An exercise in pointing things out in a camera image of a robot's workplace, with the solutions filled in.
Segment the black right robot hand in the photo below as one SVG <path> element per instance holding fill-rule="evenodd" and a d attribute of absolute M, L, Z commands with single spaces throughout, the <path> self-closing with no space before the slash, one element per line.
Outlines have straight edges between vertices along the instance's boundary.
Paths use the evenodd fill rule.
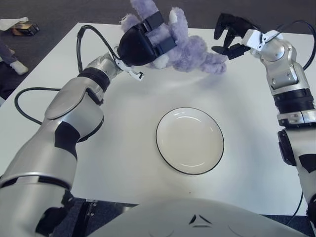
<path fill-rule="evenodd" d="M 213 46 L 212 50 L 227 56 L 230 60 L 248 51 L 257 57 L 263 56 L 271 62 L 279 60 L 285 54 L 285 46 L 277 36 L 278 31 L 263 33 L 258 26 L 244 18 L 221 13 L 216 23 L 214 39 L 218 40 L 225 30 L 227 34 L 223 45 Z"/>

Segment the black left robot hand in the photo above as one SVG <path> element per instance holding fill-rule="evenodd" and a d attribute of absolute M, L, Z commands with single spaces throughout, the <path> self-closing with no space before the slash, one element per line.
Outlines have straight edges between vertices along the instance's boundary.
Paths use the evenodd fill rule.
<path fill-rule="evenodd" d="M 119 59 L 115 60 L 116 65 L 124 72 L 127 72 L 134 79 L 141 81 L 144 77 L 142 72 L 135 72 L 134 66 L 143 66 L 153 62 L 155 59 L 166 54 L 176 47 L 172 37 L 165 38 L 154 46 L 148 33 L 157 29 L 164 23 L 162 14 L 157 11 L 145 18 L 141 23 L 131 27 L 122 36 L 117 47 Z"/>

